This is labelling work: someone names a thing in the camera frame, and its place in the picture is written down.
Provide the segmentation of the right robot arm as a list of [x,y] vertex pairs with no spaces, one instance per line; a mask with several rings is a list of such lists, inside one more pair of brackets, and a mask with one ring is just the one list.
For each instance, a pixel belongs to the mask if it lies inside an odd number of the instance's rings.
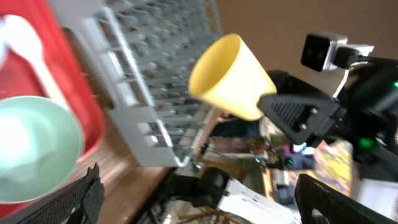
[[253,60],[227,62],[215,104],[243,119],[269,118],[291,141],[317,146],[326,138],[348,141],[362,172],[397,180],[397,61],[355,56],[341,63],[366,64],[336,98],[288,73],[266,73]]

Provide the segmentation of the grey dishwasher rack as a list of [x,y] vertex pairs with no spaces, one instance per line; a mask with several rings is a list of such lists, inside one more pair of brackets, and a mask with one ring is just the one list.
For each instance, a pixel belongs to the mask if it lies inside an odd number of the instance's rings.
[[221,36],[215,1],[51,0],[113,102],[109,117],[142,166],[184,167],[215,109],[188,93],[190,72]]

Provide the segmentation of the mint green bowl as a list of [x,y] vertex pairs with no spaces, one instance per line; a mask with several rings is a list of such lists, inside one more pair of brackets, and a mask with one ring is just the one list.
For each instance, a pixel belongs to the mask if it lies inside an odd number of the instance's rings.
[[84,146],[70,109],[39,96],[1,100],[1,203],[28,202],[56,190]]

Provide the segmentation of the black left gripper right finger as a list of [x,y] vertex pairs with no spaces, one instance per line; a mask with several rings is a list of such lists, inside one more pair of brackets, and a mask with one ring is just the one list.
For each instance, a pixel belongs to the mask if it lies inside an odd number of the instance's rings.
[[294,196],[304,224],[317,222],[313,210],[318,210],[333,224],[395,223],[307,174],[299,175]]

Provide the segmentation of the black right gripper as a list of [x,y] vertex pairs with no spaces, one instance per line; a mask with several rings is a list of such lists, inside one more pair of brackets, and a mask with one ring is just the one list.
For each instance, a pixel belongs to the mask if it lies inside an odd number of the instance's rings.
[[347,110],[340,136],[356,154],[382,147],[397,154],[397,66],[365,67],[337,101],[282,70],[267,71],[277,93],[260,97],[257,107],[294,144],[318,145],[335,126],[341,106]]

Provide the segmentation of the white plastic spoon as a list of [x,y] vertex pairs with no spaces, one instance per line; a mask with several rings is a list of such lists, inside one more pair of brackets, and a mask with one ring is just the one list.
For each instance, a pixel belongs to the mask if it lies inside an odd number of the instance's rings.
[[21,16],[8,14],[3,19],[6,43],[11,50],[29,62],[46,95],[60,106],[70,110],[67,100],[45,63],[44,48],[35,29]]

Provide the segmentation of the yellow plastic cup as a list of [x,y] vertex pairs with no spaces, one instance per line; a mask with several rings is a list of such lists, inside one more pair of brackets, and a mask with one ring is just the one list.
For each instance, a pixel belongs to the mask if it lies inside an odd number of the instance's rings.
[[248,121],[263,113],[257,102],[262,95],[277,93],[263,69],[238,34],[214,42],[197,60],[188,82],[194,98]]

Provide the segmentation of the red plastic tray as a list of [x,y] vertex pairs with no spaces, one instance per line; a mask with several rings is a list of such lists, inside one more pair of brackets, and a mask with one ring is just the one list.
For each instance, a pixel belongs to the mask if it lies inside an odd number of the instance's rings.
[[[9,14],[23,17],[39,36],[42,58],[81,124],[85,148],[80,158],[85,159],[103,140],[104,117],[49,4],[43,0],[1,0],[1,16]],[[42,96],[44,91],[29,62],[8,50],[1,57],[1,98],[26,95]]]

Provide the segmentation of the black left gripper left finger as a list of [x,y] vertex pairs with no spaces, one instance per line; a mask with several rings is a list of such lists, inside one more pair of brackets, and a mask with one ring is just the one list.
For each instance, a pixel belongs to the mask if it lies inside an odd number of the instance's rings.
[[84,177],[1,219],[1,224],[95,224],[105,200],[100,167]]

